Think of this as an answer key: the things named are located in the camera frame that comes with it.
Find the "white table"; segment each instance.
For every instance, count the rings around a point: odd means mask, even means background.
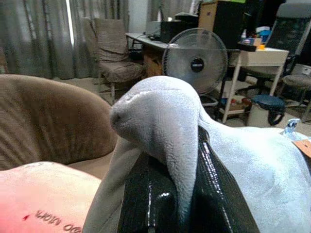
[[[232,97],[235,94],[235,85],[238,80],[240,68],[241,67],[278,67],[276,77],[270,89],[270,96],[273,96],[274,91],[276,90],[276,85],[283,71],[283,67],[287,59],[287,56],[288,56],[288,51],[272,49],[272,48],[266,48],[265,50],[257,50],[256,52],[248,52],[248,51],[243,51],[243,50],[241,50],[240,52],[233,52],[233,54],[231,55],[230,61],[229,61],[230,66],[235,66],[234,73],[233,73],[233,79],[232,79],[232,86],[230,89],[227,104],[225,106],[225,110],[220,109],[220,111],[224,114],[223,123],[226,122],[228,115],[240,114],[244,112],[244,110],[235,110],[235,111],[229,110]]]
[[[165,50],[167,47],[167,43],[163,43],[159,40],[151,40],[147,36],[142,35],[141,33],[126,33],[126,36],[142,44],[152,46],[155,49]]]

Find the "curtain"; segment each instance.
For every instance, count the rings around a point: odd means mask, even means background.
[[[199,0],[149,0],[150,21],[157,20],[158,9],[161,6],[164,20],[168,17],[174,19],[174,15],[179,12],[189,13],[192,2],[197,4]]]
[[[127,0],[2,0],[1,44],[10,73],[60,79],[92,75],[82,18],[123,19],[128,28]]]

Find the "fan grille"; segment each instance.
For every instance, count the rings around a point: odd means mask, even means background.
[[[226,74],[225,45],[213,32],[188,29],[176,35],[162,57],[163,73],[190,83],[200,94],[212,91]]]

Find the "desk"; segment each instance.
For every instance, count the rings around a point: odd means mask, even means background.
[[[148,56],[148,53],[150,50],[148,48],[145,49],[145,55],[144,55],[144,61],[146,61],[147,64],[150,64],[152,61],[157,60],[157,69],[158,71],[154,71],[150,65],[147,65],[147,76],[154,76],[154,75],[161,75],[159,70],[162,69],[161,66],[161,57],[163,54],[163,51],[167,47],[166,43],[163,43],[161,41],[155,41],[150,40],[145,35],[142,35],[140,33],[127,33],[127,37],[141,42],[143,45],[153,48],[157,50],[157,53],[154,53],[154,56]],[[274,94],[274,91],[276,90],[277,82],[280,78],[280,75],[283,70],[283,66],[285,64],[285,61],[288,56],[288,51],[286,50],[278,50],[278,49],[272,49],[272,48],[266,48],[265,50],[257,50],[256,52],[248,52],[248,51],[236,51],[236,50],[229,50],[228,52],[231,53],[229,66],[235,67],[234,73],[233,73],[233,79],[232,79],[232,87],[230,89],[229,97],[227,100],[227,104],[225,106],[225,109],[220,109],[220,112],[223,113],[223,123],[226,122],[228,115],[233,114],[241,114],[244,112],[244,110],[235,110],[235,111],[229,111],[230,104],[232,97],[235,93],[235,85],[238,80],[239,72],[241,67],[279,67],[276,73],[276,77],[274,79],[274,82],[272,84],[272,87],[270,89],[270,95],[272,96]]]
[[[229,66],[234,66],[234,73],[232,79],[232,86],[230,89],[229,97],[225,110],[220,109],[220,112],[223,113],[223,123],[227,121],[228,115],[240,114],[244,110],[229,111],[232,97],[235,93],[235,85],[238,80],[239,72],[241,67],[278,67],[276,77],[273,81],[273,84],[270,89],[270,96],[273,96],[274,91],[276,90],[276,85],[282,73],[285,61],[288,56],[288,51],[278,50],[272,48],[266,48],[265,50],[257,50],[256,52],[240,51],[233,52]]]

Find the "floor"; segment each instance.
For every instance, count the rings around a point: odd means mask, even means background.
[[[54,80],[84,88],[96,95],[99,94],[98,85],[93,84],[92,78],[70,79],[70,80],[61,80],[59,78],[55,78]],[[247,87],[248,85],[249,84],[247,84],[246,82],[238,81],[237,89]],[[109,88],[107,86],[102,85],[102,90],[108,90],[108,89]],[[229,90],[230,90],[230,82],[226,82],[224,96],[228,95]],[[112,103],[109,92],[101,93],[101,97],[105,99],[107,102],[109,102],[110,104]],[[286,110],[284,118],[276,127],[285,128],[285,126],[287,125],[287,121],[289,119],[299,118],[303,111],[304,111],[304,108],[288,108]],[[240,118],[229,119],[227,120],[226,125],[230,127],[243,127],[245,126],[245,119],[243,119],[243,116],[240,116]],[[305,124],[300,122],[296,128],[296,131],[310,137],[311,136],[311,121],[306,122]]]

